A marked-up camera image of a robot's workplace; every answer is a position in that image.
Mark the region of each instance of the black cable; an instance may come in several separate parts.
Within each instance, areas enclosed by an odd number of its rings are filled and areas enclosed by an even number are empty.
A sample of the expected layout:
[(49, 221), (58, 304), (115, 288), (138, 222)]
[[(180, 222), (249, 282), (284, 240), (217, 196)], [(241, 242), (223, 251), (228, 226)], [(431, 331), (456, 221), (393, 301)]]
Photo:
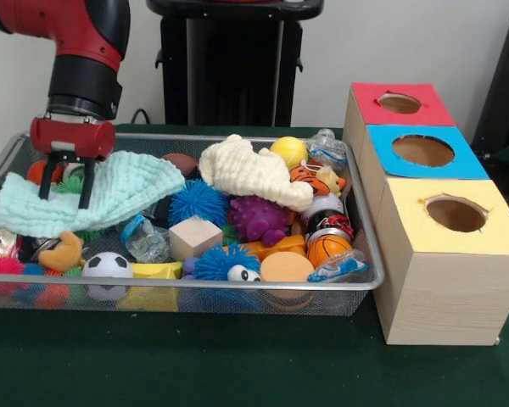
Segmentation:
[(137, 117), (142, 114), (143, 115), (143, 118), (145, 119), (145, 123), (147, 123), (148, 125), (151, 124), (151, 119), (149, 118), (149, 115), (147, 114), (147, 112), (145, 111), (145, 109), (138, 109), (136, 110), (136, 112), (134, 113), (134, 115), (132, 116), (132, 119), (130, 120), (130, 124), (131, 125), (134, 125), (136, 124), (136, 120), (137, 120)]

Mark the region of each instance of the purple spiky ball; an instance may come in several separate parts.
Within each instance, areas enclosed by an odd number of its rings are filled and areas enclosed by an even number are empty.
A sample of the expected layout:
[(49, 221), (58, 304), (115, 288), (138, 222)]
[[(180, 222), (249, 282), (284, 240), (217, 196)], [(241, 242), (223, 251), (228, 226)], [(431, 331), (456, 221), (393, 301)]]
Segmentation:
[(287, 234), (288, 211), (259, 197), (239, 197), (231, 201), (232, 224), (238, 237), (247, 242), (261, 240), (267, 248)]

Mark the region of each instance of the white wall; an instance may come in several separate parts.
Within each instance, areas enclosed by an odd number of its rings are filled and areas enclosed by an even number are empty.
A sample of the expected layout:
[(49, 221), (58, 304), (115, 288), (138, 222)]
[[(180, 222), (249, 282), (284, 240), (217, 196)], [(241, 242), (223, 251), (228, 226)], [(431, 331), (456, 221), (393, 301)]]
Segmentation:
[[(161, 122), (159, 16), (142, 0), (131, 0), (131, 11), (117, 121), (143, 107)], [(327, 0), (303, 26), (293, 125), (342, 126), (352, 81), (432, 82), (471, 139), (509, 26), (509, 0)], [(53, 53), (51, 42), (0, 32), (0, 149), (44, 109)]]

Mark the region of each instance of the cream fleece toy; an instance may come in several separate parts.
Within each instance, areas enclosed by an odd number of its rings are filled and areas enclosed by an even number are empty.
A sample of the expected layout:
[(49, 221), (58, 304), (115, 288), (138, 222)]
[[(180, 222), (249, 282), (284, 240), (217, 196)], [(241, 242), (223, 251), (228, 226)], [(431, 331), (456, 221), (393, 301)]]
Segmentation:
[(208, 185), (231, 195), (256, 195), (297, 212), (313, 203), (313, 188), (290, 182), (281, 157), (267, 148), (255, 153), (251, 142), (237, 134), (206, 148), (199, 169)]

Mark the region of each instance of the red square panel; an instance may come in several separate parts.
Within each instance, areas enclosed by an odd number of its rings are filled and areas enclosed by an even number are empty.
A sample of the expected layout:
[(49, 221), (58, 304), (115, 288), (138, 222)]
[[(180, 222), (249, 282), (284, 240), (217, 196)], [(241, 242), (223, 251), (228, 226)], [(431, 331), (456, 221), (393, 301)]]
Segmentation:
[(353, 83), (367, 125), (456, 125), (429, 84)]

